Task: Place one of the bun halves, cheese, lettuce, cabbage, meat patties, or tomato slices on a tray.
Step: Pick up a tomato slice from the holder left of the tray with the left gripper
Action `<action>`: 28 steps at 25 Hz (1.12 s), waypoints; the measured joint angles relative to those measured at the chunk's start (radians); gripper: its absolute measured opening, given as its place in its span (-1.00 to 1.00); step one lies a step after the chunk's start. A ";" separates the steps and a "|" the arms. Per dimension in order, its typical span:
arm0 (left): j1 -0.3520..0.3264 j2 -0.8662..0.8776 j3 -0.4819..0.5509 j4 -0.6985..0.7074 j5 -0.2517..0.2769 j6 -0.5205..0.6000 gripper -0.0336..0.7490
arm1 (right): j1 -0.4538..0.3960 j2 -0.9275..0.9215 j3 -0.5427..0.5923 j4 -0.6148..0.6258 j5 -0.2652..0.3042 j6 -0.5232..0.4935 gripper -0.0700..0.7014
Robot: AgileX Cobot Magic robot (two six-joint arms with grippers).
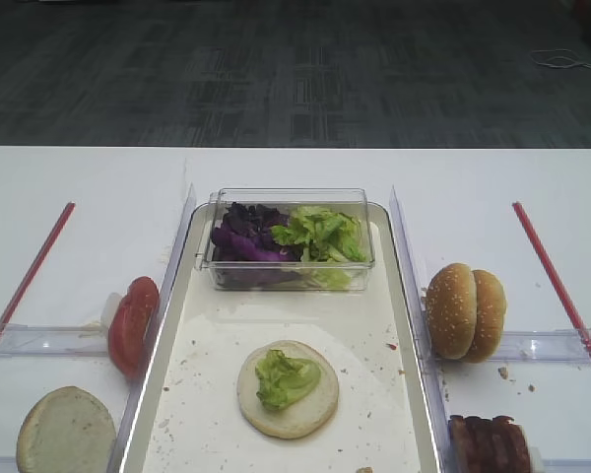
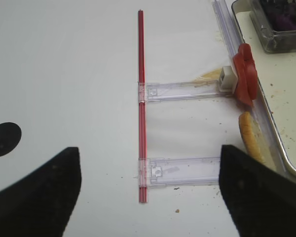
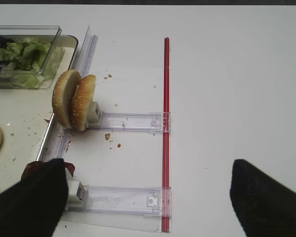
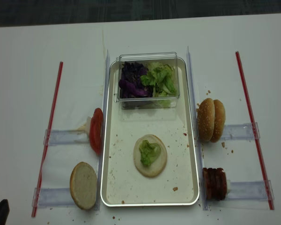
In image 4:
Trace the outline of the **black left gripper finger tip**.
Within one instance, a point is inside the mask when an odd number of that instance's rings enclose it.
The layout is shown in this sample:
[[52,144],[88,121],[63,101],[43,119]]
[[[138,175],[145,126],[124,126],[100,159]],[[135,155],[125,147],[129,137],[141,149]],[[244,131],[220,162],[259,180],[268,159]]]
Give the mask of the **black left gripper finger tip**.
[[0,202],[0,225],[5,225],[9,215],[9,204],[7,199]]

